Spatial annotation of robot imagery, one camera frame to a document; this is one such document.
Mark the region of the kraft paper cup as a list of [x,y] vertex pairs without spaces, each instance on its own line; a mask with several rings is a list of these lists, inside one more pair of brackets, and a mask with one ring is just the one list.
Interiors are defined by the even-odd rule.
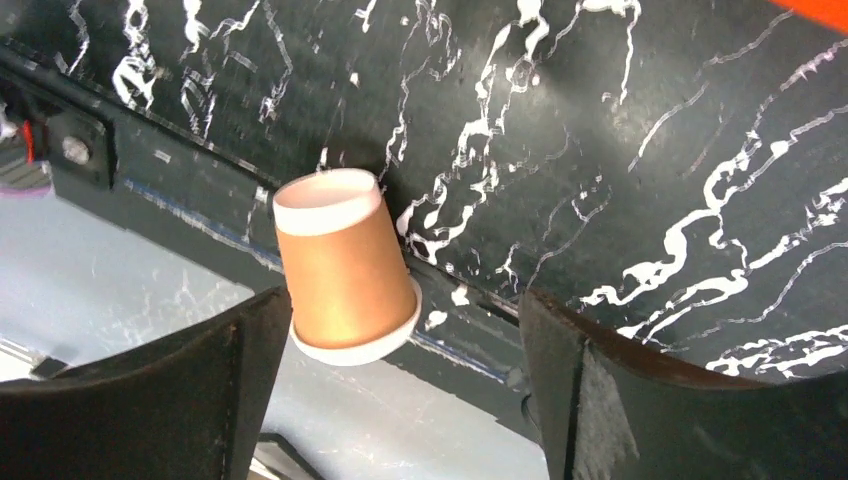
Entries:
[[300,177],[274,194],[272,209],[296,346],[324,364],[348,367],[404,345],[418,323],[422,292],[376,176],[338,168]]

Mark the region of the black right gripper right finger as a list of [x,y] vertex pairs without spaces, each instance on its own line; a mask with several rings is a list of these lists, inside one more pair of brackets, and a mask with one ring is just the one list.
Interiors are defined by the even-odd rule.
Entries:
[[518,320],[553,479],[843,479],[847,376],[785,384],[662,354],[527,290]]

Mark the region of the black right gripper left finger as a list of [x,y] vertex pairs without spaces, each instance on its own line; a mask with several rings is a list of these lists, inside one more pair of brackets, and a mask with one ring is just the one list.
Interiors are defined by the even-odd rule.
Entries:
[[1,386],[5,479],[243,479],[290,328],[262,292],[46,380]]

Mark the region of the orange paper bag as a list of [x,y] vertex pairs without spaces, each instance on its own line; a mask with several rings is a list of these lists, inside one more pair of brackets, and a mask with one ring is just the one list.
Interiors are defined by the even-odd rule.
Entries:
[[847,33],[847,0],[772,0],[772,3],[831,30]]

